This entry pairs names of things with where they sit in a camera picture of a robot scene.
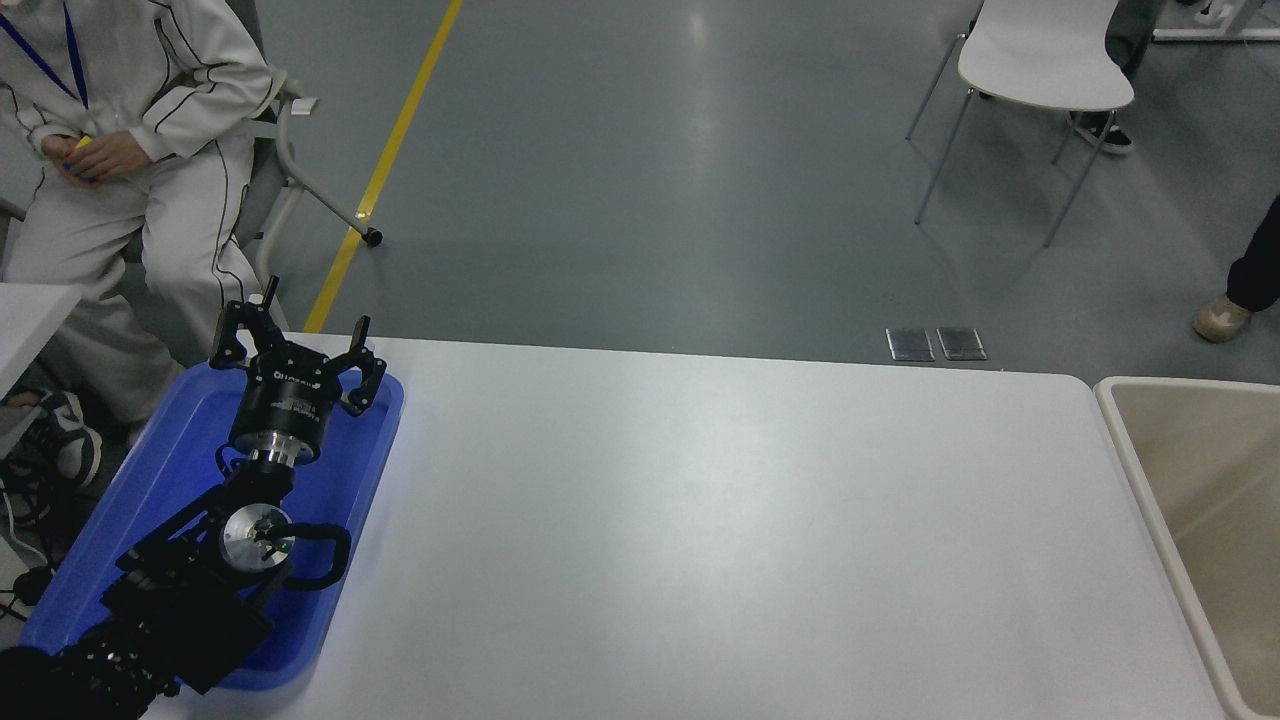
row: white jacket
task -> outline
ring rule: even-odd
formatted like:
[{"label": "white jacket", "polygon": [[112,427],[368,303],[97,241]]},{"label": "white jacket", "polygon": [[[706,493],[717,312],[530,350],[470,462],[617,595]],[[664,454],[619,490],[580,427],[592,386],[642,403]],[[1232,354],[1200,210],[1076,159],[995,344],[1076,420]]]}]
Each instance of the white jacket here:
[{"label": "white jacket", "polygon": [[[0,6],[76,91],[63,0]],[[65,0],[76,29],[86,110],[0,29],[0,122],[37,154],[50,135],[128,131],[152,160],[189,158],[275,96],[271,70],[225,0]]]}]

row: metal floor plate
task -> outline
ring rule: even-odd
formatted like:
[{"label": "metal floor plate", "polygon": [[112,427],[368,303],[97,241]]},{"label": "metal floor plate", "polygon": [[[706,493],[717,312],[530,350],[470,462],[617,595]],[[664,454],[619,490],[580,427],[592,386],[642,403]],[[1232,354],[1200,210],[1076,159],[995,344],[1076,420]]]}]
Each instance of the metal floor plate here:
[{"label": "metal floor plate", "polygon": [[928,331],[920,328],[886,328],[888,351],[900,363],[933,363],[933,345]]},{"label": "metal floor plate", "polygon": [[987,359],[987,348],[982,346],[982,338],[973,328],[938,328],[938,341],[947,360]]}]

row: white pants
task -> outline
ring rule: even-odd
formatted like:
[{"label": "white pants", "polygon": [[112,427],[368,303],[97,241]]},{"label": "white pants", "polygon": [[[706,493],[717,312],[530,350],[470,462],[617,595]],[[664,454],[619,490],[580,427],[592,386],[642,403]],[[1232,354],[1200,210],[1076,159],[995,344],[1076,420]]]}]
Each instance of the white pants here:
[{"label": "white pants", "polygon": [[169,158],[96,190],[45,168],[4,279],[81,287],[50,360],[87,382],[122,423],[148,418],[182,368],[116,291],[120,250],[141,228],[147,287],[212,343],[223,305],[261,292],[230,242],[252,158],[248,132],[237,129],[189,159]]}]

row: person's hand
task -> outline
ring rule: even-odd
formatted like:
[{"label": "person's hand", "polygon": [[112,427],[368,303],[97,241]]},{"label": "person's hand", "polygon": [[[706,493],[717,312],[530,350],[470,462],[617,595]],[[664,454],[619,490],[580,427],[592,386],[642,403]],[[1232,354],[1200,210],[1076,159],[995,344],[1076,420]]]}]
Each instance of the person's hand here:
[{"label": "person's hand", "polygon": [[150,164],[151,158],[128,132],[104,135],[63,158],[70,174],[91,183],[124,177]]},{"label": "person's hand", "polygon": [[69,173],[67,165],[64,164],[67,161],[67,156],[76,150],[77,142],[79,141],[76,140],[74,137],[69,137],[65,135],[51,135],[45,140],[40,141],[40,151],[45,154],[45,158],[49,158],[50,160],[54,161],[54,167],[58,168],[58,172],[61,173],[64,178],[72,181],[72,184],[82,187],[84,190],[96,190],[102,183],[91,182],[84,178],[78,178],[72,173]]}]

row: blue lanyard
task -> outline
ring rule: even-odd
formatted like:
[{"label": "blue lanyard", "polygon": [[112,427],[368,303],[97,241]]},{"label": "blue lanyard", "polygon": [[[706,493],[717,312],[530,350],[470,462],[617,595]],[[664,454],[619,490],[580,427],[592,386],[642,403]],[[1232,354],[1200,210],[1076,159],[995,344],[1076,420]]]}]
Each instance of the blue lanyard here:
[{"label": "blue lanyard", "polygon": [[70,91],[69,87],[67,87],[67,83],[63,82],[63,78],[58,77],[58,73],[54,72],[54,68],[49,67],[49,63],[46,63],[45,59],[40,56],[40,53],[36,53],[36,49],[32,47],[29,42],[27,42],[27,38],[23,37],[20,32],[18,32],[18,28],[13,27],[13,23],[9,22],[9,18],[4,17],[3,13],[0,13],[0,27],[3,27],[4,31],[9,33],[9,37],[12,37],[13,41],[18,44],[18,47],[22,47],[23,53],[26,53],[27,56],[31,58],[31,61],[36,63],[36,67],[38,67],[41,70],[45,72],[46,76],[49,76],[49,79],[54,81],[54,83],[58,87],[63,88],[63,92],[79,100],[81,104],[84,105],[84,109],[88,110],[88,87],[84,85],[84,67],[81,64],[79,45],[76,42],[76,28],[72,27],[72,14],[67,12],[65,3],[63,4],[63,18],[67,19],[67,53],[72,58],[72,73],[74,73],[76,76],[76,90],[79,91],[78,97],[74,92]]}]

